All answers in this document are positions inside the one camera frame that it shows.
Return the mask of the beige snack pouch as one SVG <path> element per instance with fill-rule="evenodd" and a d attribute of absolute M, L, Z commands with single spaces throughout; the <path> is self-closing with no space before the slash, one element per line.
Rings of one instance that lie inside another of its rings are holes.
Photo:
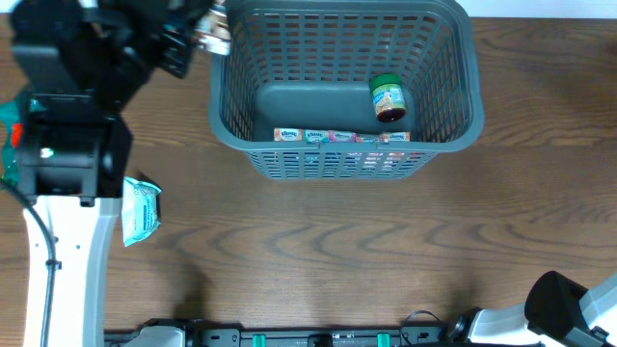
<path fill-rule="evenodd" d="M 227 56 L 230 52 L 231 35 L 228 27 L 225 0 L 215 0 L 209 12 L 196 27 L 196 45 L 202 51 Z"/>

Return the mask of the blue Kleenex tissue multipack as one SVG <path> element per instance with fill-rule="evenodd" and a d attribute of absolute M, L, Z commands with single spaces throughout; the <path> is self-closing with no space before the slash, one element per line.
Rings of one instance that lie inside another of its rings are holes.
<path fill-rule="evenodd" d="M 317 143 L 391 143 L 410 142 L 410 132 L 384 132 L 379 135 L 358 134 L 337 130 L 311 130 L 296 128 L 275 128 L 276 142 Z"/>

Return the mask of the green Nescafe coffee bag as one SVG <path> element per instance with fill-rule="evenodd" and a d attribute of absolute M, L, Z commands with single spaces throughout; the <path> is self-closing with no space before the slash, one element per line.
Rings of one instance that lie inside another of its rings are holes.
<path fill-rule="evenodd" d="M 28 111 L 26 102 L 29 100 L 26 92 L 20 92 L 15 99 L 1 104 L 1 122 L 7 130 L 7 139 L 2 146 L 2 163 L 4 173 L 1 178 L 9 185 L 15 187 L 19 180 L 18 168 L 15 163 L 15 148 L 18 146 L 22 126 L 20 123 L 21 112 Z"/>

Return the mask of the light teal small packet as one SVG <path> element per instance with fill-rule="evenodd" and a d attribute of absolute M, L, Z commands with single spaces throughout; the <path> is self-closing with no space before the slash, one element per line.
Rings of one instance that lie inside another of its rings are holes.
<path fill-rule="evenodd" d="M 150 237 L 160 226 L 157 199 L 162 190 L 128 176 L 122 189 L 122 237 L 124 246 L 129 247 Z"/>

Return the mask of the green lid jar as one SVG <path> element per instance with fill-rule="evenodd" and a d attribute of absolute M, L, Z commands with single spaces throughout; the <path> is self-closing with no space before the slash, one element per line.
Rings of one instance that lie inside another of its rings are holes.
<path fill-rule="evenodd" d="M 400 78 L 393 73 L 375 76 L 369 82 L 376 118 L 380 122 L 395 122 L 407 114 Z"/>

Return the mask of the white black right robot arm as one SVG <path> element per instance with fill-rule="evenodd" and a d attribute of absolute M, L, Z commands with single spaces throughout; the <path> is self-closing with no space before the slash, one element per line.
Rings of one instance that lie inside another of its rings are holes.
<path fill-rule="evenodd" d="M 468 346 L 616 347 L 616 277 L 589 289 L 549 271 L 524 303 L 462 316 L 448 339 Z"/>

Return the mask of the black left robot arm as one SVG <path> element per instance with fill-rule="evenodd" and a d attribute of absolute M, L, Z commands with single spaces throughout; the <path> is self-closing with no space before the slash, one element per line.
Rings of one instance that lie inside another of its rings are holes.
<path fill-rule="evenodd" d="M 12 52 L 27 77 L 15 101 L 29 237 L 24 342 L 100 346 L 108 257 L 132 135 L 121 113 L 157 69 L 184 77 L 211 0 L 21 1 Z"/>

